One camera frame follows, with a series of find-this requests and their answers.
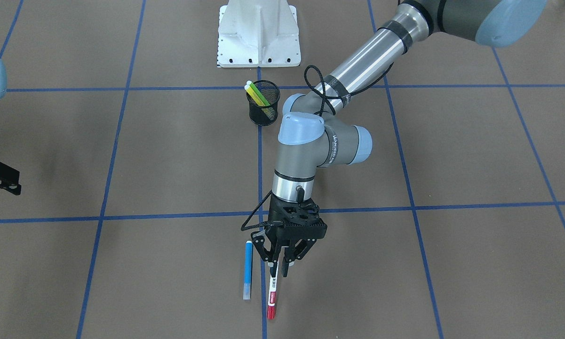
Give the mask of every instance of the pen holder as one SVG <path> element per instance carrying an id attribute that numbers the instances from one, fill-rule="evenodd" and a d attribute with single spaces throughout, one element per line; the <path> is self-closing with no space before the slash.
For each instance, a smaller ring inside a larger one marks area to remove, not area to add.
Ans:
<path id="1" fill-rule="evenodd" d="M 258 80 L 255 81 L 254 84 L 270 104 L 266 106 L 257 105 L 253 98 L 247 94 L 248 117 L 256 125 L 271 125 L 276 121 L 276 118 L 278 118 L 278 100 L 280 99 L 280 90 L 278 89 L 278 86 L 267 80 Z"/>

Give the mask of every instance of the red marker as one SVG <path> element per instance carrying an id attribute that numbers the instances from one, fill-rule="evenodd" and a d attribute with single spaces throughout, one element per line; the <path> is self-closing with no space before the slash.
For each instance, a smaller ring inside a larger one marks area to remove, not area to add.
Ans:
<path id="1" fill-rule="evenodd" d="M 272 320 L 276 315 L 276 278 L 278 278 L 278 264 L 276 265 L 276 275 L 270 276 L 270 292 L 268 296 L 268 311 L 266 317 Z"/>

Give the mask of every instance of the blue marker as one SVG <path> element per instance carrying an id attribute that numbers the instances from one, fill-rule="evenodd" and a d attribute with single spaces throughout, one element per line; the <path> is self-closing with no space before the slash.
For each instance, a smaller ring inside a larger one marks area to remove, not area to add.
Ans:
<path id="1" fill-rule="evenodd" d="M 243 287 L 243 300 L 251 300 L 251 273 L 253 266 L 253 244 L 247 240 L 245 244 L 245 279 Z"/>

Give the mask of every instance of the white stand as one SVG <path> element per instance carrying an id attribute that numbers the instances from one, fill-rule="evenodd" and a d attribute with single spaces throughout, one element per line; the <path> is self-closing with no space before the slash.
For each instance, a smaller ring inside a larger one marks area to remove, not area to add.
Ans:
<path id="1" fill-rule="evenodd" d="M 286 0 L 230 0 L 220 8 L 220 67 L 301 64 L 297 9 Z"/>

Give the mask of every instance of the yellow marker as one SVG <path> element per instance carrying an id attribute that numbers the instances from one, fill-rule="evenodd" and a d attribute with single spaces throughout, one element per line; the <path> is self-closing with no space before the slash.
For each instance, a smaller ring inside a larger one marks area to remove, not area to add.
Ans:
<path id="1" fill-rule="evenodd" d="M 265 103 L 263 103 L 263 101 L 261 101 L 261 99 L 255 93 L 255 91 L 251 88 L 251 86 L 245 85 L 245 90 L 247 91 L 247 93 L 251 96 L 251 98 L 255 101 L 255 103 L 258 106 L 261 106 L 261 107 L 267 106 L 267 105 L 265 105 Z"/>
<path id="2" fill-rule="evenodd" d="M 249 80 L 247 81 L 248 86 L 251 86 L 251 88 L 255 91 L 255 94 L 257 94 L 257 96 L 261 99 L 261 102 L 265 103 L 265 106 L 269 106 L 270 103 L 268 102 L 268 99 L 266 99 L 263 94 L 261 94 L 261 92 L 259 92 L 259 89 L 257 88 L 257 86 L 255 86 L 255 84 Z"/>

